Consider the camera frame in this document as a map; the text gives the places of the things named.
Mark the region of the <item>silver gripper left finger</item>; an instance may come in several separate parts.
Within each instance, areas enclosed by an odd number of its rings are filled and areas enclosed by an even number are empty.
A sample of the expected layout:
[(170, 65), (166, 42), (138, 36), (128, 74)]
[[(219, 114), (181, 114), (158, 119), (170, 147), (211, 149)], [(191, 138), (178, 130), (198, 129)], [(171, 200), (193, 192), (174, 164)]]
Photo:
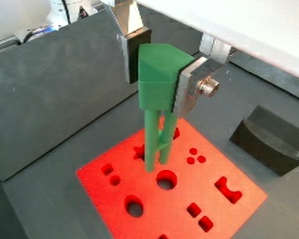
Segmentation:
[(102, 0), (102, 2), (119, 31), (124, 78), (134, 84), (139, 80), (139, 47), (151, 42), (152, 31), (143, 25), (135, 0)]

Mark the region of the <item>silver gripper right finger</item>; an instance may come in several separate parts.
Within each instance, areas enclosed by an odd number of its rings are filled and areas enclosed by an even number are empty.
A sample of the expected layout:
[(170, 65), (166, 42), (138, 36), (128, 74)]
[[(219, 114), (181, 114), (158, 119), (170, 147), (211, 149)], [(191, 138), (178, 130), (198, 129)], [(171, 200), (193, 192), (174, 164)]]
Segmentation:
[(203, 34), (198, 57), (179, 70), (178, 89), (173, 113), (183, 118), (197, 105), (201, 95), (213, 97), (219, 83), (213, 74), (229, 62), (234, 55), (234, 47), (213, 36)]

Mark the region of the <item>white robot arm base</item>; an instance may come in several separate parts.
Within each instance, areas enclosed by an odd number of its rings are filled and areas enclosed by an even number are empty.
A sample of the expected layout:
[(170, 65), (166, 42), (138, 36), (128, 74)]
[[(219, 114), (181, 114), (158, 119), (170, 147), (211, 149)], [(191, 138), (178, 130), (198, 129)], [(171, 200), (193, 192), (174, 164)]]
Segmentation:
[(24, 26), (13, 34), (21, 44), (59, 31), (103, 10), (102, 0), (27, 0)]

